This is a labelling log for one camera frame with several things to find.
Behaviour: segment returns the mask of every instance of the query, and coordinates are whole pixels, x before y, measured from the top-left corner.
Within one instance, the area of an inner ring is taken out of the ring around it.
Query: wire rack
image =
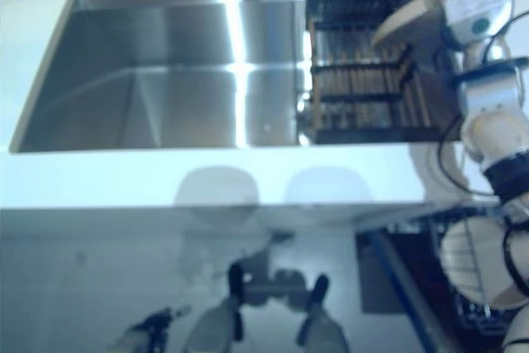
[[[471,274],[471,279],[474,281],[469,285],[450,286],[450,293],[453,297],[454,309],[459,325],[467,330],[476,330],[484,336],[503,336],[507,332],[510,321],[512,320],[511,311],[493,310],[488,305],[473,303],[457,290],[457,288],[467,290],[472,289],[480,294],[482,302],[487,302],[487,294],[481,277],[479,264],[476,259],[474,242],[468,225],[468,218],[474,215],[485,215],[489,211],[490,209],[446,212],[429,218],[427,220],[427,225],[431,233],[432,246],[436,258],[440,263],[442,261],[440,247],[443,238],[464,239],[466,241],[464,246],[468,247],[468,250],[465,252],[458,251],[456,254],[465,255],[467,259],[470,258],[470,260],[465,262],[465,267],[458,267],[457,269],[452,270]],[[457,235],[451,234],[450,236],[447,236],[446,232],[450,226],[457,222],[464,223],[464,231]],[[446,265],[443,265],[443,269],[449,270]]]
[[[376,27],[402,0],[312,5],[311,126],[317,143],[435,141],[424,89],[407,47],[377,51]]]

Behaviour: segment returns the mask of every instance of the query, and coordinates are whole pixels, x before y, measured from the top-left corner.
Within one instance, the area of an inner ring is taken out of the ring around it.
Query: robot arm
[[[529,220],[529,120],[522,110],[521,70],[512,60],[503,28],[513,0],[415,0],[375,33],[373,44],[420,45],[431,35],[461,56],[456,77],[464,123],[461,139],[513,222]]]

